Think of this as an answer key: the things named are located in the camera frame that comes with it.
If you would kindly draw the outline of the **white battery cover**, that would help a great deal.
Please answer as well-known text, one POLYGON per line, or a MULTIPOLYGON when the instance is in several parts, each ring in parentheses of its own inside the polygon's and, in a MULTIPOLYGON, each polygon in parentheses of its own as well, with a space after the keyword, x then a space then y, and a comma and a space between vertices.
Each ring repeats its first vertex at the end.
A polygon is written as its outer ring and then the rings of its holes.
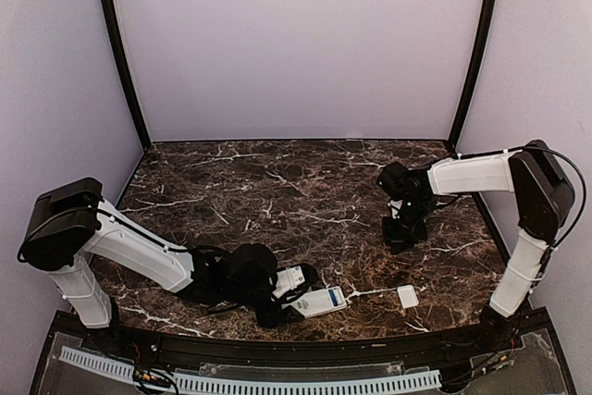
POLYGON ((417 293, 413 285, 404 285, 397 288, 401 307, 403 309, 414 308, 419 304, 417 293))

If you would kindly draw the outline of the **white remote control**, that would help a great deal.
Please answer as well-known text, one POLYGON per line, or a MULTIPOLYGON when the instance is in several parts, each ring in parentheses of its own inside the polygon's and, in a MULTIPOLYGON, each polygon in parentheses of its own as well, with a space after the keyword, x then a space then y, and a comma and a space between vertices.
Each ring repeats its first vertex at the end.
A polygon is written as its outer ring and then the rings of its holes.
POLYGON ((308 291, 298 300, 288 304, 292 305, 305 319, 339 311, 332 306, 329 299, 328 290, 334 287, 308 291))

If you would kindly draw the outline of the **blue battery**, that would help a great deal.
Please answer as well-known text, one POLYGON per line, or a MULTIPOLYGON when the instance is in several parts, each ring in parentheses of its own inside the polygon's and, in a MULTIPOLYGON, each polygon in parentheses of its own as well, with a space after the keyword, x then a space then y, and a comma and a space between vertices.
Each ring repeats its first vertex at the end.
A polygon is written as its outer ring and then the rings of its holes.
POLYGON ((329 299, 331 300, 332 306, 336 310, 340 310, 343 307, 347 306, 347 301, 343 296, 342 290, 340 287, 334 287, 328 290, 329 299))

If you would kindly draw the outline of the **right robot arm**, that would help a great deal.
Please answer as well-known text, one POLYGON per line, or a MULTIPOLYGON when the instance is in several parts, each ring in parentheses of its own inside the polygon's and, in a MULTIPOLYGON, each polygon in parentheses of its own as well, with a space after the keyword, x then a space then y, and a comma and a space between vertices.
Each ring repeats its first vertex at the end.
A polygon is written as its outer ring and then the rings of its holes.
POLYGON ((494 227, 507 233, 516 222, 514 246, 493 290, 472 343, 492 352, 508 336, 514 317, 546 274, 551 256, 571 235, 586 210, 587 184, 579 166, 542 140, 475 154, 453 154, 421 167, 384 166, 376 179, 388 196, 383 239, 402 253, 428 238, 426 220, 464 195, 483 199, 494 227), (502 211, 510 211, 510 217, 502 211))

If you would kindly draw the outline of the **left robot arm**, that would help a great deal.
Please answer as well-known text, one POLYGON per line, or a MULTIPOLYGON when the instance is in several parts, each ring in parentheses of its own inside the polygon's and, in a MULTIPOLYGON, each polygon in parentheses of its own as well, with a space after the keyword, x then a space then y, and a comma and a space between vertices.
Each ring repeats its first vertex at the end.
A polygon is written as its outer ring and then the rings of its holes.
POLYGON ((229 252, 198 245, 181 247, 122 215, 102 195, 97 179, 84 178, 40 195, 17 259, 46 273, 80 321, 111 354, 130 347, 130 333, 117 322, 116 303, 98 284, 84 256, 102 256, 149 278, 186 302, 214 307, 229 302, 255 312, 260 327, 302 321, 291 301, 294 286, 280 289, 282 271, 263 244, 229 252))

